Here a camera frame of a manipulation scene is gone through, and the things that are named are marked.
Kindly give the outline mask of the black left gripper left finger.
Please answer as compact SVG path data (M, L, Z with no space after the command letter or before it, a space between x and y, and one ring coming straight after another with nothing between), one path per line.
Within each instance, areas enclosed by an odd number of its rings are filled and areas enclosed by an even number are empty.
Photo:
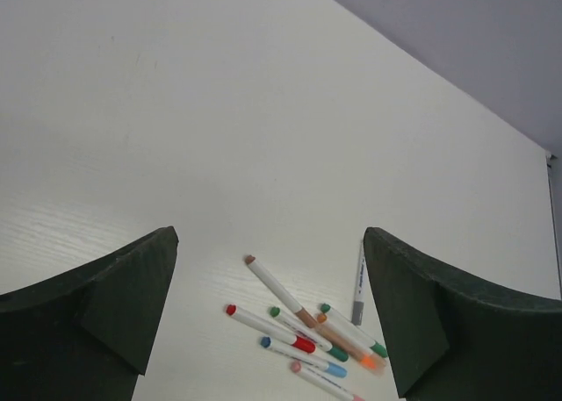
M167 226L1 296L3 400L130 400L177 261Z

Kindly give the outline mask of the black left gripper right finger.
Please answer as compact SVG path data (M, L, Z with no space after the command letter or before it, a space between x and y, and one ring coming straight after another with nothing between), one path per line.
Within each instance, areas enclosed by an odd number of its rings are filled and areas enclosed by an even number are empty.
M561 303L474 276L379 227L364 255L406 400L558 400Z

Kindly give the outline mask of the grey capped marker pen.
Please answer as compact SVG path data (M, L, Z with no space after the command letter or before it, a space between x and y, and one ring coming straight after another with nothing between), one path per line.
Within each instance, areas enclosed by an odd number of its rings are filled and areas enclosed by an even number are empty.
M355 326L360 326L363 321L365 277L366 277L366 264L365 264L365 256L364 256L364 243L361 242L359 245L356 285L355 285L354 301L353 301L352 314L351 314L351 322Z

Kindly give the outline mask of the dark green capped marker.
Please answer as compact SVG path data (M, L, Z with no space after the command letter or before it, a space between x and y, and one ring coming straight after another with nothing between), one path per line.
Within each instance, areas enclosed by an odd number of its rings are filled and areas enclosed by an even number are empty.
M278 323L294 331L297 335L310 340L318 349L321 349L325 353L330 354L338 361L346 362L349 359L349 355L347 352L321 336L314 329L308 328L304 323L289 315L286 311L283 311L278 306L272 306L269 309L269 314Z

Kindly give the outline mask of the blue capped marker pen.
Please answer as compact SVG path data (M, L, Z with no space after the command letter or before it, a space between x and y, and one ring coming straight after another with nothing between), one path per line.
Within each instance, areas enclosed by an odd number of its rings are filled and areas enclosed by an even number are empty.
M344 378L348 375L347 369L345 369L342 366L324 360L317 355L307 354L306 352L298 350L293 346L287 345L278 340L273 340L271 337L263 336L260 339L259 344L261 347L267 350L270 350L277 354L284 355L293 360L301 361L306 365L318 369L331 376Z

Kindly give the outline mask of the pink capped marker pen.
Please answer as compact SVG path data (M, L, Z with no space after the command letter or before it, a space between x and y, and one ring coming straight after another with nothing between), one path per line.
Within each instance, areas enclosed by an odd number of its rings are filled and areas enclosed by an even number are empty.
M293 361L290 366L292 373L311 385L327 392L342 401L364 401L364 398L344 389L341 385L303 365L300 361Z

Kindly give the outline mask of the red capped marker pen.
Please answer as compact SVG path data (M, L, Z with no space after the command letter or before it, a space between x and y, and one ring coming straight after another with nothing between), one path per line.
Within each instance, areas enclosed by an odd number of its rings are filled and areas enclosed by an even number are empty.
M316 346L310 340L298 336L295 332L288 331L280 326L273 325L269 321L256 316L235 304L228 304L225 309L226 314L236 321L243 323L267 336L280 340L285 344L297 348L307 354L312 354Z

